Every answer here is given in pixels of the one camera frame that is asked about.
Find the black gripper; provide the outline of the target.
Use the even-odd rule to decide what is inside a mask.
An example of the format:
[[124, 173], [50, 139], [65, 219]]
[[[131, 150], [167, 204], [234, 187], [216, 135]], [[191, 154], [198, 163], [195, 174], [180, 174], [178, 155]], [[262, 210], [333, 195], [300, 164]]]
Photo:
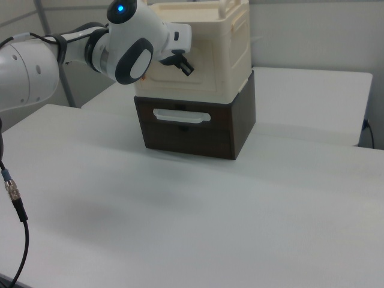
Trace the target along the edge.
[[189, 76], [194, 71], [194, 68], [183, 54], [183, 50], [173, 49], [171, 50], [170, 56], [159, 60], [159, 62], [166, 66], [174, 65], [178, 69], [180, 69], [186, 76]]

